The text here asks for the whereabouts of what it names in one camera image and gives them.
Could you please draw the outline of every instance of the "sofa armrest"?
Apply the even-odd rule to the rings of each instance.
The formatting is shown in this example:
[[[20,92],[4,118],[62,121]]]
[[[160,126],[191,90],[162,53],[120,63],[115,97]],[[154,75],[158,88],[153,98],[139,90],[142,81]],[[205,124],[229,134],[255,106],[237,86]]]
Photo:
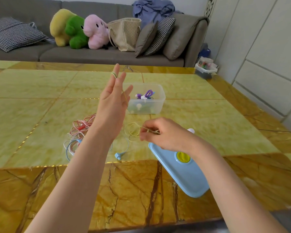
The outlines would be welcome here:
[[[208,23],[208,19],[203,19],[197,24],[195,31],[186,46],[184,55],[184,67],[195,66],[198,53],[200,51],[202,43],[204,42]]]

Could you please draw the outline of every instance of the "throw pillow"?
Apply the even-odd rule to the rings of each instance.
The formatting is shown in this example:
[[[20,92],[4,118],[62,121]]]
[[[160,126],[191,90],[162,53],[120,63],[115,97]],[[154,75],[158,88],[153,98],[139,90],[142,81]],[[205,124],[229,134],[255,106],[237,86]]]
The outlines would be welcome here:
[[[136,57],[141,55],[149,48],[153,42],[153,39],[155,38],[158,25],[158,21],[156,21],[156,23],[149,23],[141,30],[135,48]]]
[[[11,17],[0,19],[0,48],[9,52],[22,46],[28,46],[48,37],[28,24]]]
[[[207,17],[204,16],[198,17],[177,13],[172,16],[176,19],[175,25],[163,50],[163,54],[171,61],[182,54],[198,23],[203,19],[207,20]]]
[[[166,17],[159,23],[155,39],[151,43],[151,46],[144,52],[144,56],[153,55],[165,45],[175,21],[175,18]]]

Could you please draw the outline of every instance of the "tote bag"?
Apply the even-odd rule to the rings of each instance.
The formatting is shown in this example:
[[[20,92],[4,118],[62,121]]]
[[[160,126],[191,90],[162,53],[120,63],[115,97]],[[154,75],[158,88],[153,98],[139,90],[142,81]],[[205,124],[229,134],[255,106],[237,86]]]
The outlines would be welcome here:
[[[141,19],[123,18],[108,23],[109,40],[120,51],[135,51]]]

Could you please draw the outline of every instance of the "stuffed toy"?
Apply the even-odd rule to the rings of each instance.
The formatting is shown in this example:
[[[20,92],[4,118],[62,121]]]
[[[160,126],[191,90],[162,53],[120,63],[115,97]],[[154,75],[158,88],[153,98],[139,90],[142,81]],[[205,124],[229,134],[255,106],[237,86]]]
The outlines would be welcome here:
[[[66,46],[69,44],[71,37],[65,33],[66,23],[70,17],[75,15],[69,10],[60,9],[53,16],[50,22],[50,34],[55,38],[57,46]]]
[[[72,49],[80,49],[87,46],[88,37],[83,32],[84,19],[78,15],[72,16],[66,23],[65,32],[72,38],[69,41]]]
[[[109,29],[107,24],[97,15],[89,15],[84,21],[84,34],[89,37],[90,49],[99,49],[109,43]]]

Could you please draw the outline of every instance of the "small plastic bin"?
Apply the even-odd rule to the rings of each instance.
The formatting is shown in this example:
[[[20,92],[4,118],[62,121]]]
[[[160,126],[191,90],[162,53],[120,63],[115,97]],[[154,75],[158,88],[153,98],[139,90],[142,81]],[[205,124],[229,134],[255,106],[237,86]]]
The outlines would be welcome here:
[[[206,69],[200,67],[197,63],[197,64],[195,64],[195,74],[197,74],[198,76],[200,76],[203,79],[210,79],[210,78],[212,78],[212,76],[211,76],[212,73],[218,72],[218,69],[216,67],[217,67],[217,65],[212,63],[210,70],[206,70]]]
[[[123,89],[126,90],[130,83],[124,83]],[[127,110],[130,114],[159,114],[162,110],[166,99],[163,87],[156,83],[132,83],[134,86],[129,94],[130,101]],[[153,99],[136,99],[136,94],[145,94],[148,90],[152,90]]]

